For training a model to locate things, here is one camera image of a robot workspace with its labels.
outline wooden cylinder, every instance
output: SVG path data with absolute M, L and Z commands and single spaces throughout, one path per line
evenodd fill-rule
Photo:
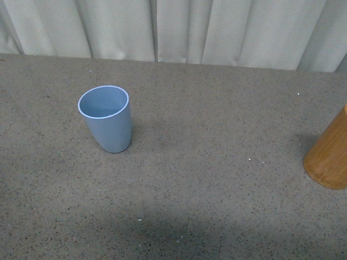
M 304 168 L 325 187 L 347 187 L 347 104 L 304 157 Z

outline curtain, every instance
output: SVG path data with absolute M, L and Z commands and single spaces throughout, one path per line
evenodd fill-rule
M 0 0 L 0 53 L 347 72 L 347 1 Z

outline white curtain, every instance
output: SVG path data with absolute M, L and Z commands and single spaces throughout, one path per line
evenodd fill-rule
M 347 72 L 347 1 L 0 0 L 0 53 Z

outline plastic cup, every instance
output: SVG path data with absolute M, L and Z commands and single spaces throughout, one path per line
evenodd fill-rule
M 131 141 L 128 93 L 116 86 L 100 86 L 85 92 L 78 110 L 99 145 L 109 153 L 127 149 Z

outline cup rim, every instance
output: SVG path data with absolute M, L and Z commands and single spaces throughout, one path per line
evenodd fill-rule
M 103 116 L 103 117 L 95 117 L 95 116 L 90 116 L 90 115 L 85 114 L 85 113 L 81 110 L 81 108 L 80 108 L 80 103 L 81 103 L 81 100 L 83 99 L 83 97 L 84 97 L 85 95 L 87 95 L 87 94 L 88 94 L 89 92 L 91 92 L 91 91 L 94 91 L 94 90 L 96 90 L 96 89 L 98 89 L 98 88 L 106 88 L 106 87 L 118 88 L 118 89 L 120 89 L 121 91 L 124 92 L 124 94 L 126 95 L 126 103 L 125 103 L 125 105 L 123 106 L 123 108 L 122 108 L 120 111 L 117 111 L 117 112 L 114 113 L 114 114 L 111 114 L 111 115 L 108 115 L 108 116 Z M 122 89 L 122 88 L 120 88 L 120 87 L 117 87 L 117 86 L 104 85 L 104 86 L 98 86 L 98 87 L 92 88 L 92 89 L 88 90 L 87 92 L 85 92 L 85 93 L 80 97 L 80 99 L 79 99 L 79 101 L 78 101 L 78 110 L 79 110 L 79 112 L 80 112 L 83 116 L 85 116 L 85 117 L 87 117 L 87 118 L 90 118 L 90 119 L 106 119 L 106 118 L 111 118 L 111 117 L 113 117 L 113 116 L 115 116 L 115 115 L 121 113 L 121 112 L 128 106 L 128 103 L 129 103 L 129 95 L 128 95 L 127 91 L 125 91 L 124 89 Z

